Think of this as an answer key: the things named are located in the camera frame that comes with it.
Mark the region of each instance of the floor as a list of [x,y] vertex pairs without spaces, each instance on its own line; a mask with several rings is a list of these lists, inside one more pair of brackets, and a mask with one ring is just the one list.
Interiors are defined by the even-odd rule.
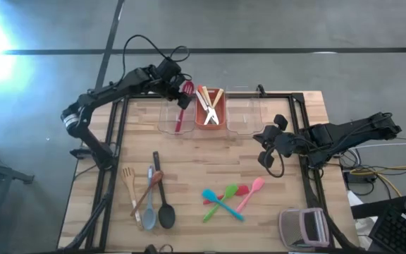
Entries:
[[[406,53],[389,53],[406,47],[406,0],[125,0],[112,45],[109,32],[121,2],[0,0],[0,51],[13,50],[0,55],[0,158],[35,174],[32,185],[11,186],[0,212],[0,253],[55,249],[76,165],[68,151],[80,144],[68,136],[59,116],[86,89],[119,78],[121,57],[111,55],[107,72],[100,72],[102,52],[106,46],[122,48],[136,33],[160,48],[389,49],[193,54],[181,66],[196,83],[207,85],[322,90],[333,123],[389,111],[406,138]],[[150,49],[143,40],[130,47]],[[76,50],[51,55],[50,49]],[[152,54],[130,55],[127,69],[159,61]],[[98,75],[103,83],[97,84]],[[364,164],[406,165],[406,145],[360,153]],[[406,194],[406,174],[390,180]],[[361,197],[364,202],[387,198],[381,183],[376,185],[371,195]],[[352,189],[365,192],[368,186]]]

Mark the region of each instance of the plastic spoon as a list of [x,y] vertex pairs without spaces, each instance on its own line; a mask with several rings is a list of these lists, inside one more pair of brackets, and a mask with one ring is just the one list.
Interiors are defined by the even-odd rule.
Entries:
[[142,201],[145,199],[145,197],[147,196],[149,190],[151,190],[153,188],[153,186],[156,185],[156,183],[158,183],[161,179],[162,176],[164,175],[164,173],[162,173],[162,171],[156,171],[153,174],[152,177],[152,182],[151,184],[148,186],[148,189],[145,190],[144,195],[142,195],[142,197],[139,199],[139,202],[136,204],[136,206],[134,207],[134,209],[131,211],[130,215],[131,217],[134,216],[135,211],[137,211],[139,209],[140,204],[142,204]]
[[231,209],[229,206],[225,205],[222,203],[220,200],[217,199],[217,195],[209,189],[203,190],[202,196],[209,201],[212,202],[217,202],[219,205],[221,205],[223,208],[227,209],[236,219],[239,219],[240,221],[244,221],[244,217],[241,214],[238,214],[235,210]]
[[[161,165],[159,163],[159,153],[153,152],[154,168],[156,171],[161,171]],[[161,193],[162,206],[159,208],[158,216],[159,223],[165,229],[170,229],[175,224],[175,210],[173,207],[166,202],[166,194],[164,192],[164,187],[162,186],[162,181],[159,181],[159,192]]]
[[[235,184],[227,186],[225,189],[225,195],[223,198],[220,200],[221,202],[225,201],[227,198],[231,198],[236,194],[236,191],[238,191],[239,187]],[[207,214],[206,216],[203,217],[203,222],[207,222],[208,219],[212,217],[212,215],[217,211],[217,209],[220,207],[219,204],[216,204]]]
[[[150,166],[148,168],[148,186],[152,184],[152,175],[153,175],[153,166]],[[152,195],[152,190],[150,189],[148,192],[148,203],[147,203],[147,209],[144,211],[144,228],[146,230],[151,230],[154,228],[154,225],[156,224],[156,213],[153,210],[153,195]]]
[[263,185],[264,185],[264,179],[262,179],[261,177],[258,177],[257,179],[255,179],[252,184],[252,191],[250,191],[250,193],[248,193],[247,197],[245,197],[244,200],[240,203],[240,205],[236,209],[236,212],[242,211],[245,204],[247,204],[247,201],[250,199],[250,197],[253,195],[253,193],[261,190]]
[[[242,184],[242,185],[239,185],[239,186],[238,186],[238,191],[236,191],[236,193],[235,193],[234,195],[236,195],[236,196],[243,196],[243,195],[248,194],[249,192],[250,192],[250,190],[248,189],[248,186]],[[217,196],[217,198],[218,198],[219,200],[221,200],[223,197],[224,197],[224,195],[218,195],[218,196]],[[208,204],[211,204],[211,203],[212,203],[212,202],[209,201],[209,200],[204,200],[204,201],[203,201],[203,205],[208,205]]]

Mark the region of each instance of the wooden spoon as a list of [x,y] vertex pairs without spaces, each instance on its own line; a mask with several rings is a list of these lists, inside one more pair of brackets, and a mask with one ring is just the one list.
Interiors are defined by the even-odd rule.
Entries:
[[154,172],[153,177],[152,177],[152,183],[148,186],[148,188],[144,192],[144,195],[142,195],[142,197],[139,199],[139,202],[136,204],[134,209],[131,211],[131,213],[130,213],[131,217],[134,216],[135,212],[139,209],[140,204],[142,204],[142,201],[147,196],[149,190],[151,190],[153,188],[153,186],[155,186],[162,179],[162,176],[164,176],[164,173],[162,171]]

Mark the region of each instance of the red spatula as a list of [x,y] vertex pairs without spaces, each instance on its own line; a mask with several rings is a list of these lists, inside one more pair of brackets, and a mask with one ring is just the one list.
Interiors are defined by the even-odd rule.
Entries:
[[[183,86],[183,92],[187,95],[194,93],[194,83],[192,81],[186,81]],[[175,132],[179,133],[181,131],[181,123],[183,122],[184,109],[181,109],[180,116],[178,117],[178,122],[176,123]]]
[[[234,195],[242,196],[242,195],[248,194],[249,192],[250,192],[250,191],[248,190],[248,186],[246,186],[246,185],[239,185],[239,186],[238,186],[238,191],[236,191],[236,193],[235,193]],[[223,198],[223,195],[219,195],[219,196],[217,196],[217,198],[218,198],[219,200],[221,200],[221,199]],[[210,203],[212,203],[212,202],[209,201],[209,200],[204,200],[204,201],[203,201],[203,205],[208,205],[208,204],[210,204]]]

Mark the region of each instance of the black spoon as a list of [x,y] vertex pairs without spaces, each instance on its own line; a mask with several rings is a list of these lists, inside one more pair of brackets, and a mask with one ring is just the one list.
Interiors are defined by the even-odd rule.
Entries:
[[[161,171],[161,165],[159,164],[159,153],[153,152],[154,168],[156,171]],[[161,192],[162,206],[159,208],[158,217],[159,223],[165,229],[170,229],[175,224],[175,210],[166,202],[166,194],[164,192],[164,186],[162,180],[158,182],[159,191]]]

